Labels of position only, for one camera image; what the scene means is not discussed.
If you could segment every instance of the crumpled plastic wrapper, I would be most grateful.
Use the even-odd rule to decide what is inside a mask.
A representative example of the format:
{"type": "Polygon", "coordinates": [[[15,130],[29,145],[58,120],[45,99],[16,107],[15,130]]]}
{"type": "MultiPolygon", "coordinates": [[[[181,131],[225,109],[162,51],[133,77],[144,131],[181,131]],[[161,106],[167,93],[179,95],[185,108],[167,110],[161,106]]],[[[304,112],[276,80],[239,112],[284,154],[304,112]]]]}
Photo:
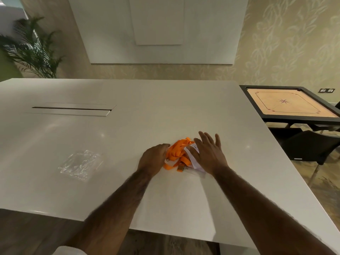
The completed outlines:
{"type": "Polygon", "coordinates": [[[89,150],[77,151],[71,154],[58,169],[84,182],[88,181],[97,168],[103,163],[103,156],[89,150]]]}

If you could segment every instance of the person's left hand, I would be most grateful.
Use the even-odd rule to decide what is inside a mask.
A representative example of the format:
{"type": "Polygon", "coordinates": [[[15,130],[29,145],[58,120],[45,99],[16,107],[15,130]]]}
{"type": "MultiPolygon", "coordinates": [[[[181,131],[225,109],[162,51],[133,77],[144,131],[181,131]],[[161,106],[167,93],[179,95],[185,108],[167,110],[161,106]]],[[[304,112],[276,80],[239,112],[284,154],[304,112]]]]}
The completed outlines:
{"type": "Polygon", "coordinates": [[[159,144],[146,150],[138,163],[137,170],[146,171],[151,177],[155,176],[164,164],[170,144],[159,144]]]}

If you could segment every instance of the black chair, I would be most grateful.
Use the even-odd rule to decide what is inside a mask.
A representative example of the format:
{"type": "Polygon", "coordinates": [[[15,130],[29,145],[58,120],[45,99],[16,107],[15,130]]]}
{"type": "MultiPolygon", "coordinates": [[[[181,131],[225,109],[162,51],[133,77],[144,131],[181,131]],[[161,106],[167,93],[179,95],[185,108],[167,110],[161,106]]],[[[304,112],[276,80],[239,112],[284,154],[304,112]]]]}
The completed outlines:
{"type": "Polygon", "coordinates": [[[315,171],[308,182],[312,185],[319,167],[328,155],[340,145],[340,137],[327,136],[300,128],[269,128],[290,160],[316,161],[315,171]]]}
{"type": "MultiPolygon", "coordinates": [[[[335,105],[336,108],[340,109],[340,102],[335,105]]],[[[340,132],[340,126],[332,125],[321,125],[321,124],[308,124],[308,126],[313,130],[313,132],[328,130],[330,132],[340,132]]]]}

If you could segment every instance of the marble floor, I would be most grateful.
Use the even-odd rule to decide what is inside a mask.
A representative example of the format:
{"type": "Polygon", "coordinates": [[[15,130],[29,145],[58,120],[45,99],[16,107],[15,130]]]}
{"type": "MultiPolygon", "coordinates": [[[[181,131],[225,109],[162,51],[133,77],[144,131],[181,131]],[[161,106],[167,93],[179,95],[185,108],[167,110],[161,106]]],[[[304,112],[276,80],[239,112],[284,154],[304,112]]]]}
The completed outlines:
{"type": "MultiPolygon", "coordinates": [[[[267,123],[270,127],[285,124],[267,123]]],[[[293,125],[308,129],[306,125],[293,125]]],[[[338,132],[324,134],[338,135],[338,132]]],[[[340,153],[335,150],[321,167],[311,190],[340,229],[340,153]]],[[[317,166],[314,162],[292,161],[307,182],[317,166]]],[[[0,209],[0,254],[49,255],[62,245],[82,222],[0,209]]],[[[129,230],[119,254],[125,255],[215,255],[215,243],[129,230]]]]}

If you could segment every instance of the palm plant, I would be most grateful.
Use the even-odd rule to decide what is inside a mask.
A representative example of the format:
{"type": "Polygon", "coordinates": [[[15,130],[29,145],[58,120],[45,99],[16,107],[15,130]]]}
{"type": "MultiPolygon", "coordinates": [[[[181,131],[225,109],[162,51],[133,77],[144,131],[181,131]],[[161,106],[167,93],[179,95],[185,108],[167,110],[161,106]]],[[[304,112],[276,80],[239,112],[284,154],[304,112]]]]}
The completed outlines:
{"type": "Polygon", "coordinates": [[[22,71],[32,72],[40,78],[56,78],[62,57],[53,57],[51,45],[55,31],[37,35],[41,19],[43,17],[16,20],[13,27],[18,38],[0,35],[0,48],[11,61],[22,65],[22,71]]]}

